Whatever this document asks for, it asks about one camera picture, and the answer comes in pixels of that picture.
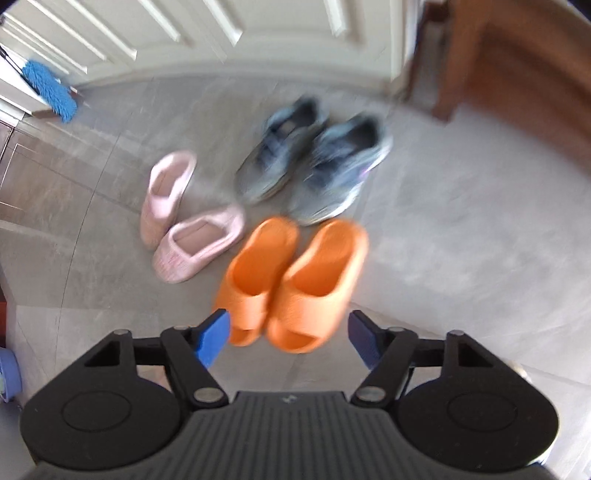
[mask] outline slipper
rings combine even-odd
[[[244,210],[239,205],[201,213],[174,225],[156,249],[152,265],[166,283],[195,276],[242,237]]]
[[[179,151],[166,155],[152,168],[139,219],[139,234],[149,249],[158,246],[174,223],[195,166],[197,160],[191,152]]]
[[[230,313],[230,343],[246,346],[260,335],[273,294],[285,273],[299,237],[286,218],[272,217],[255,228],[232,260],[222,280],[213,310]]]
[[[275,296],[267,338],[289,353],[307,353],[338,328],[369,248],[365,230],[346,220],[320,227],[285,272]]]

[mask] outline tile floor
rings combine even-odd
[[[549,464],[561,478],[588,478],[591,178],[468,107],[444,125],[416,108],[334,87],[154,79],[83,92],[69,125],[21,123],[0,161],[0,265],[23,400],[113,329],[152,336],[206,317],[239,247],[188,282],[161,283],[138,237],[150,168],[171,150],[197,153],[180,218],[230,202],[233,174],[261,122],[303,93],[319,95],[335,121],[374,112],[395,138],[345,214],[371,239],[352,307],[426,335],[463,329],[522,362],[562,415]],[[249,225],[280,212],[287,195],[250,208]],[[350,393],[366,375],[344,324],[308,355],[281,353],[265,339],[228,347],[212,371],[231,393]]]

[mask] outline blue bucket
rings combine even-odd
[[[0,348],[0,376],[4,380],[4,391],[0,393],[0,397],[8,402],[22,391],[22,382],[17,358],[6,348]]]

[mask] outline door panel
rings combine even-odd
[[[19,0],[0,43],[73,84],[232,61],[397,77],[404,0]]]
[[[180,0],[229,60],[396,78],[403,0]]]

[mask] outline gray sneaker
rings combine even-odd
[[[289,215],[300,225],[312,225],[341,214],[391,149],[392,137],[373,116],[356,115],[328,128],[314,141],[303,181],[294,186]]]
[[[324,129],[328,114],[317,99],[302,97],[274,113],[262,141],[236,172],[236,192],[246,203],[275,195],[287,183],[296,162],[304,157]]]

